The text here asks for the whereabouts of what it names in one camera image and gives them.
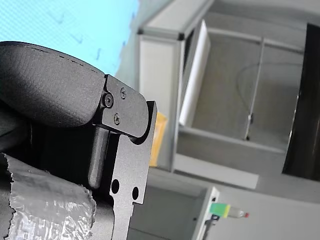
yellow object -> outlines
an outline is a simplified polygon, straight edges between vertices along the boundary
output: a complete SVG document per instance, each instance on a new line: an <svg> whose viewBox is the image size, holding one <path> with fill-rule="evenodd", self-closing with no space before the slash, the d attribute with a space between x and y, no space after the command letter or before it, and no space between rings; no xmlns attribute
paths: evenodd
<svg viewBox="0 0 320 240"><path fill-rule="evenodd" d="M162 139L164 136L165 128L167 124L167 118L160 112L156 115L155 129L153 135L151 159L149 162L150 167L157 166L158 154L161 147Z"/></svg>

light blue surface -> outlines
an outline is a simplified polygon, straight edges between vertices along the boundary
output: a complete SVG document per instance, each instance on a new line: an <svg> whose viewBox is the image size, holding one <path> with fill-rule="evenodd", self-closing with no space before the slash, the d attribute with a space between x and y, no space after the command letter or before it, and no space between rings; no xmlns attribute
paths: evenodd
<svg viewBox="0 0 320 240"><path fill-rule="evenodd" d="M138 0L0 0L0 41L58 50L114 75Z"/></svg>

black foam grip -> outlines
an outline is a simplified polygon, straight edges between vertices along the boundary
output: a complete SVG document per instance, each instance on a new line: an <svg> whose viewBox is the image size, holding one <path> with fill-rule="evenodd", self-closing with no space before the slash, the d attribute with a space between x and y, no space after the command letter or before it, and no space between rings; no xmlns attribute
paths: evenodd
<svg viewBox="0 0 320 240"><path fill-rule="evenodd" d="M0 42L0 99L51 127L89 122L98 107L104 73L67 54L23 42Z"/></svg>

gray tape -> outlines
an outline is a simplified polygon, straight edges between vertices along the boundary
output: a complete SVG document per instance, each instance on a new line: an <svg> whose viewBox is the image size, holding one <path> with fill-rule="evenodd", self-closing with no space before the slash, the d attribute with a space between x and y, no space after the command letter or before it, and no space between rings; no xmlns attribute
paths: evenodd
<svg viewBox="0 0 320 240"><path fill-rule="evenodd" d="M96 202L86 188L5 157L14 209L6 240L89 239Z"/></svg>

white panel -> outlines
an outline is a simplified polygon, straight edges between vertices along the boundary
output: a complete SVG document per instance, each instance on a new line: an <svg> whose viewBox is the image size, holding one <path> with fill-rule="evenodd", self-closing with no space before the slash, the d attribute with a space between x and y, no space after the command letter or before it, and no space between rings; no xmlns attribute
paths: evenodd
<svg viewBox="0 0 320 240"><path fill-rule="evenodd" d="M147 27L184 32L186 25L192 21L208 0L174 0L160 14L154 17Z"/></svg>
<svg viewBox="0 0 320 240"><path fill-rule="evenodd" d="M142 36L139 47L139 91L147 101L156 101L158 112L168 118L158 156L158 165L168 169L178 135L177 111L184 41Z"/></svg>
<svg viewBox="0 0 320 240"><path fill-rule="evenodd" d="M207 26L205 21L201 22L199 36L196 44L195 53L193 56L190 75L187 81L185 96L183 99L179 123L183 126L191 127L195 111L198 103L200 90L207 66L207 60L211 48Z"/></svg>
<svg viewBox="0 0 320 240"><path fill-rule="evenodd" d="M140 42L139 90L147 100L155 100L158 111L170 117L172 81L177 77L176 45L145 39Z"/></svg>
<svg viewBox="0 0 320 240"><path fill-rule="evenodd" d="M214 203L213 199L215 198L215 202L218 201L219 198L219 191L215 188L209 188L207 192L205 193L204 200L202 202L201 211L198 217L198 221L196 223L192 240L202 240L204 238L206 225L206 220L209 220L211 218L212 213L210 213L211 204Z"/></svg>
<svg viewBox="0 0 320 240"><path fill-rule="evenodd" d="M248 189L255 189L259 179L257 174L221 166L181 154L175 155L174 170Z"/></svg>
<svg viewBox="0 0 320 240"><path fill-rule="evenodd" d="M320 205L218 186L219 202L249 212L249 218L217 222L207 240L317 240Z"/></svg>

